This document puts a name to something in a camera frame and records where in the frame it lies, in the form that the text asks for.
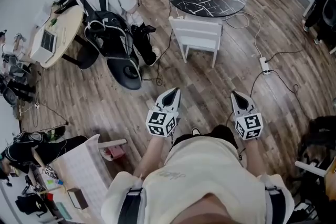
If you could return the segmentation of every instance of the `power strip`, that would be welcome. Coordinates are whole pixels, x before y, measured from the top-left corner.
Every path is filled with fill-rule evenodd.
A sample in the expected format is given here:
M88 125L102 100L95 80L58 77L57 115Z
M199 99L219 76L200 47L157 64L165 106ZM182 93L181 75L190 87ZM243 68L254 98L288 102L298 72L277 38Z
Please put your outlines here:
M259 61L260 61L260 64L261 64L261 69L263 70L263 74L264 75L271 74L271 72L269 71L268 63L266 62L266 58L265 57L261 57L259 59Z

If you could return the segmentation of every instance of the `floor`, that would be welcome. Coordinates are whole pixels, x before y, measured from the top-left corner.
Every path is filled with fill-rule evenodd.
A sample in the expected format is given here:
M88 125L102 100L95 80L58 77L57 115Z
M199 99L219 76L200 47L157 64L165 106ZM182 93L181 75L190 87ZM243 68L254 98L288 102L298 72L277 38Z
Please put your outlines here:
M267 59L279 51L303 49L297 54L275 56L270 67L279 73L289 88L298 84L298 98L306 114L316 118L334 114L336 61L325 45L316 46L309 35L303 33L301 20L307 5L306 0L248 0L244 11L260 20L257 44ZM145 22L156 27L156 33L151 36L152 44L162 50L168 46L171 33L169 11L168 0L142 0L140 12ZM177 16L175 8L172 8L171 16ZM230 23L239 27L246 23L246 19L239 16L232 18ZM232 112L230 92L250 93L261 72L254 46L258 23L250 18L250 26L245 29L223 25L221 48L214 69L211 68L212 54L207 52L190 51L185 64L173 36L161 61L162 86L157 86L155 81L144 81L141 90L128 91L114 81L102 58L84 71L61 59L42 71L37 98L68 119L71 136L99 133L103 141L126 138L127 157L134 167L151 139L145 120L160 93L172 87L182 90L182 118L175 137L189 133L192 127L206 133L218 124L225 124ZM78 48L75 43L70 55L74 55ZM156 66L145 69L144 78L155 76ZM297 170L293 163L297 145L307 131L308 119L294 94L275 73L258 78L253 99L264 119L260 140L269 173L278 173L284 179L295 175ZM22 126L34 131L63 123L62 118L41 105L39 109L25 113ZM233 130L231 121L228 126ZM167 139L162 160L169 152L170 142Z

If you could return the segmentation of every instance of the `bag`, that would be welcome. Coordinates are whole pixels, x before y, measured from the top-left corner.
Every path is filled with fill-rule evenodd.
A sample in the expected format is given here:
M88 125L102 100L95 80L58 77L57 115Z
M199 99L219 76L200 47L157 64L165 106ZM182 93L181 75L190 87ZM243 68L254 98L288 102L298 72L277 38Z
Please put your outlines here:
M125 20L118 14L108 11L107 0L99 0L100 10L93 10L86 0L80 1L88 14L86 38L105 57L115 53L129 56L133 47L128 44L133 44L133 39L131 27Z

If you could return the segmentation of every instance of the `white chair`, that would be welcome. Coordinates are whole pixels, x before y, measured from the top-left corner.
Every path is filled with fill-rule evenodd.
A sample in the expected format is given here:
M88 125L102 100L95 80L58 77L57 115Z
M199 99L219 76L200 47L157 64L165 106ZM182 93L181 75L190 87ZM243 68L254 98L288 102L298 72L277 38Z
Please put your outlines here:
M179 43L184 62L187 63L189 49L212 51L214 53L213 68L221 43L222 24L192 19L174 19L173 17L169 17L169 22Z

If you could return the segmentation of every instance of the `white shoe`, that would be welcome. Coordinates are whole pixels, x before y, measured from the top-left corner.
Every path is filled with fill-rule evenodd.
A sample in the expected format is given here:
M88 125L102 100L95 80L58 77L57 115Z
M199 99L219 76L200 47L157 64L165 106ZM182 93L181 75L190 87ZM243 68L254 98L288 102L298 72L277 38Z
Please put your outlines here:
M321 41L318 40L318 39L316 38L316 39L314 39L314 43L315 43L316 45L319 45L319 44L321 43Z
M158 47L153 47L152 52L155 53L156 59L155 59L154 63L152 63L149 67L152 67L153 65L155 65L157 60L159 60L159 58L161 57L161 50Z
M191 134L192 135L201 135L201 132L199 131L199 129L198 128L193 128L192 129L192 131L191 131Z

